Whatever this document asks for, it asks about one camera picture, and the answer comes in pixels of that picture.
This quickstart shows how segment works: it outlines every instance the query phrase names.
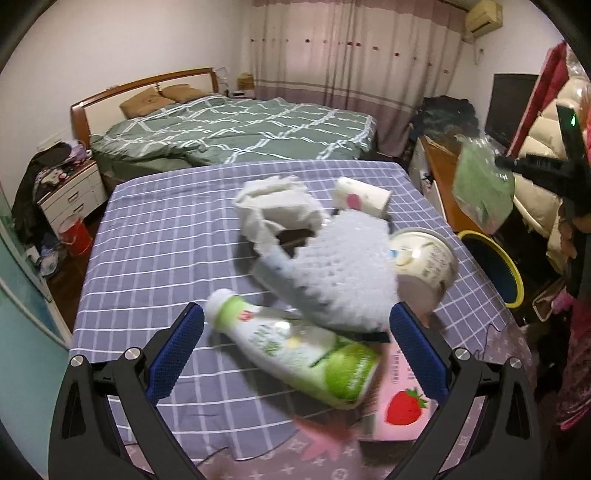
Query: blue gripper pad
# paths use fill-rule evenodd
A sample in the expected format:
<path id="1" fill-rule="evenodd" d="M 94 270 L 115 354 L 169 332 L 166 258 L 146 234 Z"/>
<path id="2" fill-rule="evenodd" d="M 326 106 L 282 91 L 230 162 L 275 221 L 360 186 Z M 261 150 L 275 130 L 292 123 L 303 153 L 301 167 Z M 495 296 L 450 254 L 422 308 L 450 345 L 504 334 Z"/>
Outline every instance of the blue gripper pad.
<path id="1" fill-rule="evenodd" d="M 195 305 L 158 353 L 150 367 L 150 384 L 146 390 L 146 397 L 152 405 L 156 405 L 158 400 L 168 397 L 172 392 L 203 333 L 204 321 L 203 309 Z"/>
<path id="2" fill-rule="evenodd" d="M 390 330 L 425 395 L 442 403 L 449 393 L 447 369 L 413 317 L 400 303 L 390 310 Z"/>

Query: silver screw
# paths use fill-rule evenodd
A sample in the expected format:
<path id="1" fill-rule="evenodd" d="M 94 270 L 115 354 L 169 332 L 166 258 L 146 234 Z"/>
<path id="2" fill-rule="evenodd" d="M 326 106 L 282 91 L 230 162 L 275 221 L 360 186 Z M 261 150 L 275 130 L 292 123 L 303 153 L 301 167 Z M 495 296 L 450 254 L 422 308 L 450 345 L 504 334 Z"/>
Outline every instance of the silver screw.
<path id="1" fill-rule="evenodd" d="M 135 360 L 136 358 L 139 357 L 139 355 L 141 354 L 142 350 L 140 350 L 139 348 L 136 347 L 132 347 L 132 348 L 128 348 L 125 351 L 125 358 L 127 360 Z"/>
<path id="2" fill-rule="evenodd" d="M 519 360 L 516 356 L 512 356 L 509 358 L 509 365 L 513 368 L 521 368 L 521 360 Z"/>
<path id="3" fill-rule="evenodd" d="M 72 357 L 72 360 L 70 360 L 70 365 L 73 367 L 79 367 L 83 362 L 84 357 L 82 355 L 76 355 L 75 357 Z"/>
<path id="4" fill-rule="evenodd" d="M 458 360 L 468 360 L 470 358 L 470 352 L 465 348 L 456 348 L 454 355 Z"/>

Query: green bedspread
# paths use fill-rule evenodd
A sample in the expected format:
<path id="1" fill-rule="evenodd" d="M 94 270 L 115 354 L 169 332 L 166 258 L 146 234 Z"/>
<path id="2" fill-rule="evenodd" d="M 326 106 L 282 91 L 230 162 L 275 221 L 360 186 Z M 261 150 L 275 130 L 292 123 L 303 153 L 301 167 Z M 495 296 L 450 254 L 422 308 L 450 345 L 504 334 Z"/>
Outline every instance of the green bedspread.
<path id="1" fill-rule="evenodd" d="M 90 143 L 102 171 L 129 180 L 237 161 L 351 160 L 370 150 L 375 126 L 369 115 L 311 103 L 211 95 L 125 120 Z"/>

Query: drawer handle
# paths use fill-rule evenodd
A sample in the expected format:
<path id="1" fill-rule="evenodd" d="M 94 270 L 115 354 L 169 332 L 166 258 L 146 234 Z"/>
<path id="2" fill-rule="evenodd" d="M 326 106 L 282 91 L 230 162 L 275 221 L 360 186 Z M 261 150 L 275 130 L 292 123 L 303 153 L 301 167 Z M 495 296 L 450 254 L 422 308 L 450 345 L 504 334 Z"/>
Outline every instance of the drawer handle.
<path id="1" fill-rule="evenodd" d="M 72 195 L 71 197 L 68 197 L 68 203 L 75 202 L 79 196 L 80 196 L 80 192 L 78 191 L 74 195 Z"/>

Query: plastic bottle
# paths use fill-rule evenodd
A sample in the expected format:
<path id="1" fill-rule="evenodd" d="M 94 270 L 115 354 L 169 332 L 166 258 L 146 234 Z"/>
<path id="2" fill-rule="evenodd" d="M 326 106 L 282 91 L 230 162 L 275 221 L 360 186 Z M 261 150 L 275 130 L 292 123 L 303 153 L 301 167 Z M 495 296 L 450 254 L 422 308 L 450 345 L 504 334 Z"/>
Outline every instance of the plastic bottle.
<path id="1" fill-rule="evenodd" d="M 211 294 L 205 316 L 256 366 L 341 410 L 362 402 L 379 364 L 361 343 L 284 310 L 252 305 L 226 288 Z"/>

